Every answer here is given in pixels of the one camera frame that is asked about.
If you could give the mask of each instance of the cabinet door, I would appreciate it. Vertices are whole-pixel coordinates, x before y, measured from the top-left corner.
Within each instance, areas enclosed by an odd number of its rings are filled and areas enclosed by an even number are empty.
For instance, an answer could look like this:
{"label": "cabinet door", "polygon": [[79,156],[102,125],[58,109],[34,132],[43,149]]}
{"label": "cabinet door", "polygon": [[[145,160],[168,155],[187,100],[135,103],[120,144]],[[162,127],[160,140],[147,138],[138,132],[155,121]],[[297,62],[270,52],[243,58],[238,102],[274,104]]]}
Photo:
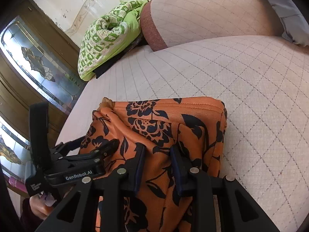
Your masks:
{"label": "cabinet door", "polygon": [[0,33],[0,115],[29,139],[29,106],[49,101],[53,146],[86,85],[77,72],[79,49],[28,0],[11,18]]}

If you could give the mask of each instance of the metal screw head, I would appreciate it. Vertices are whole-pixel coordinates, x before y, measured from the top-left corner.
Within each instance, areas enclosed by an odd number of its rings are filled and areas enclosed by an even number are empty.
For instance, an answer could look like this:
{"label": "metal screw head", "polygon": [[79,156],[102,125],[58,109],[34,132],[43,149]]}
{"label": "metal screw head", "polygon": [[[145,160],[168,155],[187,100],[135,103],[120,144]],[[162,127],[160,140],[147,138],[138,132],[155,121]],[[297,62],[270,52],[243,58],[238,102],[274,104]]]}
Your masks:
{"label": "metal screw head", "polygon": [[119,168],[118,170],[117,170],[117,173],[118,174],[125,174],[127,172],[127,170],[125,169],[125,168]]}
{"label": "metal screw head", "polygon": [[233,181],[235,180],[235,177],[233,175],[228,174],[227,176],[225,176],[225,179],[227,179],[227,181]]}
{"label": "metal screw head", "polygon": [[197,167],[191,167],[190,172],[191,173],[198,173],[200,170]]}
{"label": "metal screw head", "polygon": [[82,178],[81,181],[86,184],[86,183],[89,183],[91,181],[91,178],[89,176],[86,176],[86,177]]}

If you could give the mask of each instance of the white mattress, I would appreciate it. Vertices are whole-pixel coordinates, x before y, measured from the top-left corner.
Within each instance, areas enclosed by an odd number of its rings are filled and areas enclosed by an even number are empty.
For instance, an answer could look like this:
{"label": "white mattress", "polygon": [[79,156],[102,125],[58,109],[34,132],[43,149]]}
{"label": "white mattress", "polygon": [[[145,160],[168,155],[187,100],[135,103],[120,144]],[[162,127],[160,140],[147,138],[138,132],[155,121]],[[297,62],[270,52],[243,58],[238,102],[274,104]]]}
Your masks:
{"label": "white mattress", "polygon": [[279,37],[144,46],[89,81],[58,142],[85,135],[103,97],[218,98],[228,110],[221,175],[233,174],[280,231],[294,232],[309,212],[308,82],[309,48]]}

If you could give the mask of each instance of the pink object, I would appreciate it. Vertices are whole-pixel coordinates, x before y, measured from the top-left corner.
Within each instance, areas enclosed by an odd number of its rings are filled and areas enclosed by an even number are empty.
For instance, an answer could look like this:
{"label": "pink object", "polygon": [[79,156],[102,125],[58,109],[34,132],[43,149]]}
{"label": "pink object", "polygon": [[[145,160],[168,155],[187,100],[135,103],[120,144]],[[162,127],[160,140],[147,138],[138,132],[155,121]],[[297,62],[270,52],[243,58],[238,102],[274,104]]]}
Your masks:
{"label": "pink object", "polygon": [[11,186],[17,187],[19,190],[21,190],[25,193],[28,193],[26,186],[21,181],[15,179],[13,176],[10,176],[9,183],[10,183]]}

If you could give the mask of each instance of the orange bag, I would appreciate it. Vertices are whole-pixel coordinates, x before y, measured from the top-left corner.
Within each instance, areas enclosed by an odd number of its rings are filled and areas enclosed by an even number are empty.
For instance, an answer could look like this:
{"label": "orange bag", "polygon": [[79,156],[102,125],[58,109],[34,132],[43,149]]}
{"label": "orange bag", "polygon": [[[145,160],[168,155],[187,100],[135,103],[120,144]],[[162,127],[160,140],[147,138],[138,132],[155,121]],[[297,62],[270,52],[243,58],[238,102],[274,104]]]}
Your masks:
{"label": "orange bag", "polygon": [[218,176],[227,124],[224,104],[209,97],[138,102],[104,98],[92,115],[80,153],[114,138],[120,141],[118,150],[104,161],[104,177],[135,156],[137,142],[147,147],[140,191],[124,201],[127,231],[189,232],[192,197],[177,194],[169,149],[177,143],[194,167]]}

